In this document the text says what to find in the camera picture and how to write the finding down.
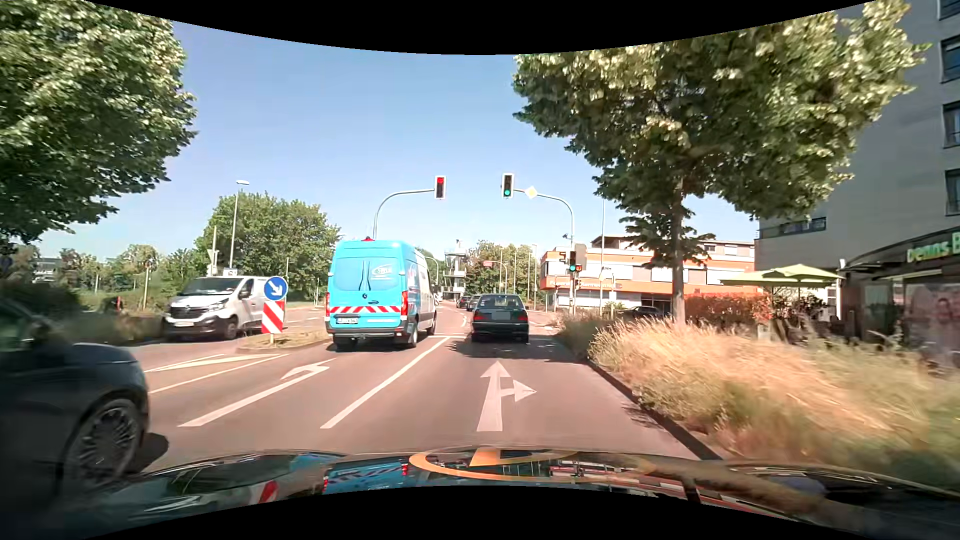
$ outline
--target road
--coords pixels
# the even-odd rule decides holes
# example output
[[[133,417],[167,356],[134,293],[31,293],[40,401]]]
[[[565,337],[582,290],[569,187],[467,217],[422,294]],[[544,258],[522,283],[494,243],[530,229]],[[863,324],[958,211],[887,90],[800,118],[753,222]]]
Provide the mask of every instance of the road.
[[[308,319],[318,315],[291,310],[288,319],[315,324]],[[529,344],[473,343],[468,316],[442,303],[436,334],[404,351],[322,345],[249,355],[217,341],[131,348],[151,388],[151,432],[168,445],[148,470],[266,449],[502,444],[694,457],[572,361],[544,327],[552,315],[531,312]]]

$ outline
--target dark car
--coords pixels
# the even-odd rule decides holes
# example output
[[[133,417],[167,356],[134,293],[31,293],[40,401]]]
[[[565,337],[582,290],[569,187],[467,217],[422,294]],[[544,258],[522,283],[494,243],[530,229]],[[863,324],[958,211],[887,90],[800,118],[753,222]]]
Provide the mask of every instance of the dark car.
[[[503,336],[530,343],[530,322],[516,294],[485,294],[473,310],[470,338]]]
[[[30,510],[118,479],[143,444],[147,396],[127,351],[72,343],[0,299],[0,478],[15,486],[0,508]]]
[[[622,309],[617,312],[621,318],[627,320],[659,320],[666,318],[666,315],[659,309],[652,306],[635,306],[629,309]]]
[[[465,307],[465,309],[466,309],[467,311],[473,311],[473,309],[474,309],[475,307],[477,307],[477,302],[480,302],[480,297],[481,297],[481,296],[483,296],[483,295],[482,295],[482,294],[474,294],[473,296],[471,296],[471,297],[467,300],[467,307]]]

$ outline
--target mandatory direction sign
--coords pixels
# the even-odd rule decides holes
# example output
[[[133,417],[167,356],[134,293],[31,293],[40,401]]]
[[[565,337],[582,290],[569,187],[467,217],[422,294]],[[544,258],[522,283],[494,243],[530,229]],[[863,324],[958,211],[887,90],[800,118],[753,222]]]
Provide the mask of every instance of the mandatory direction sign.
[[[287,281],[280,276],[273,276],[263,285],[263,296],[271,302],[279,302],[287,297]]]

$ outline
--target car hood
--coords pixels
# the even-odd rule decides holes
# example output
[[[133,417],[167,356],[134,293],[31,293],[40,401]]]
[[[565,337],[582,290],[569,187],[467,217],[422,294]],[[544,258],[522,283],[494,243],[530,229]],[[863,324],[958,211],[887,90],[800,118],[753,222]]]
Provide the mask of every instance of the car hood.
[[[131,476],[81,502],[59,505],[44,523],[54,524],[51,532],[60,538],[65,530],[86,538],[293,497],[491,484],[677,498],[871,538],[960,537],[960,494],[883,475],[824,465],[520,447],[224,456]]]

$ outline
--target sky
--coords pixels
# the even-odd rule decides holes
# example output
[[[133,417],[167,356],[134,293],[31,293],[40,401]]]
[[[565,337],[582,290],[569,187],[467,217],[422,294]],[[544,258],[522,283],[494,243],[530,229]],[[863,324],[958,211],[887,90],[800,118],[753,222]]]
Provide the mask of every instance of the sky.
[[[372,230],[394,191],[426,189],[446,175],[446,200],[432,193],[387,202],[379,234],[435,255],[455,240],[567,245],[570,212],[557,201],[500,195],[503,173],[517,188],[565,199],[575,237],[623,233],[625,215],[593,195],[597,171],[513,118],[510,56],[446,56],[341,49],[175,23],[187,54],[185,88],[197,96],[199,134],[170,159],[169,183],[114,202],[117,213],[75,233],[51,232],[46,257],[74,248],[115,257],[130,244],[161,253],[192,247],[219,197],[245,189],[321,205],[347,238]],[[752,240],[756,224],[716,198],[689,202],[688,225],[720,240]]]

